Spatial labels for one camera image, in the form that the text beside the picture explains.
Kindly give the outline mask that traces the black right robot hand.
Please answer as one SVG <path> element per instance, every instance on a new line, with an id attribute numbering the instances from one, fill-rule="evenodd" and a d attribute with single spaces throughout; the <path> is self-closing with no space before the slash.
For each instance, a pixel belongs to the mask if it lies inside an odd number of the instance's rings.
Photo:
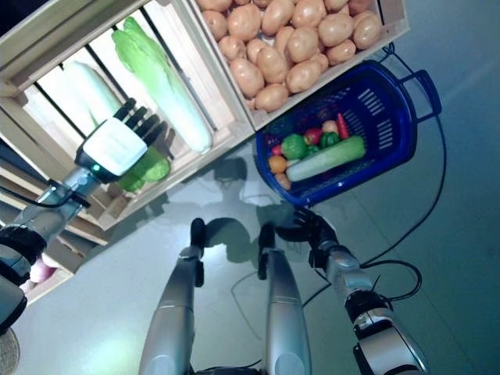
<path id="1" fill-rule="evenodd" d="M 325 250 L 338 245 L 335 229 L 313 211 L 295 207 L 293 227 L 275 227 L 276 234 L 289 242 L 308 242 L 312 250 Z"/>

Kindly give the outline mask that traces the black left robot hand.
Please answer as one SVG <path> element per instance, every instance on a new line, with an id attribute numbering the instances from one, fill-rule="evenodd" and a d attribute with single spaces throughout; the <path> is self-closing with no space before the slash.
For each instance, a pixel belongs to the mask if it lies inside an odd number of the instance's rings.
<path id="1" fill-rule="evenodd" d="M 135 109 L 132 98 L 113 109 L 77 149 L 75 164 L 101 183 L 134 192 L 170 174 L 170 162 L 153 146 L 166 129 L 156 115 Z"/>

